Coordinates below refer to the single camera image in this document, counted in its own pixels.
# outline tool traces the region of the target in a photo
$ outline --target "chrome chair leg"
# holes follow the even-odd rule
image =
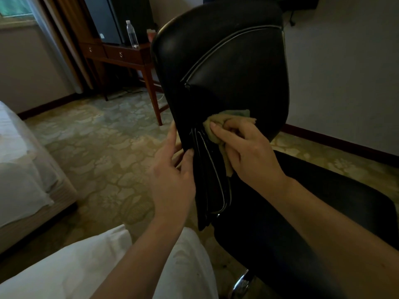
[[[229,299],[242,299],[248,291],[249,284],[255,277],[252,272],[247,270],[244,275],[238,279],[235,283],[231,293],[229,294]]]

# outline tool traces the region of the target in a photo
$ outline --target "black leather chair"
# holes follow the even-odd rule
[[[196,7],[160,30],[152,58],[184,149],[193,145],[191,128],[221,110],[251,110],[269,140],[286,122],[284,34],[274,3],[222,0]],[[398,248],[397,216],[388,197],[306,161],[276,156],[288,176]],[[307,243],[264,198],[236,174],[231,185],[232,204],[219,215],[206,213],[197,187],[200,229],[211,223],[220,245],[282,297],[345,297]]]

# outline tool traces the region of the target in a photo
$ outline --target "curtain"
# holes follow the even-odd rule
[[[74,14],[81,20],[79,34],[92,35],[84,19],[84,13],[78,0],[27,0],[37,24],[54,50],[67,78],[77,93],[93,89],[92,78],[77,43],[77,34],[70,24],[68,16]]]

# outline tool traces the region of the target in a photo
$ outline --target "forearm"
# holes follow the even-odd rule
[[[305,239],[349,298],[399,297],[398,251],[295,180],[282,197],[264,197]]]
[[[184,223],[154,218],[93,294],[92,299],[152,298]]]

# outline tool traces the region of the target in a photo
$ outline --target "floor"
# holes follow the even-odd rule
[[[26,121],[59,163],[80,194],[77,210],[68,211],[15,251],[0,257],[0,282],[75,241],[125,224],[135,241],[154,214],[146,170],[172,121],[162,113],[156,123],[147,92],[79,100]],[[273,148],[361,181],[390,197],[399,210],[399,169],[280,133]],[[187,226],[197,231],[196,211]],[[220,295],[244,271],[213,237],[212,227],[198,232],[209,253]],[[260,281],[250,298],[277,297]]]

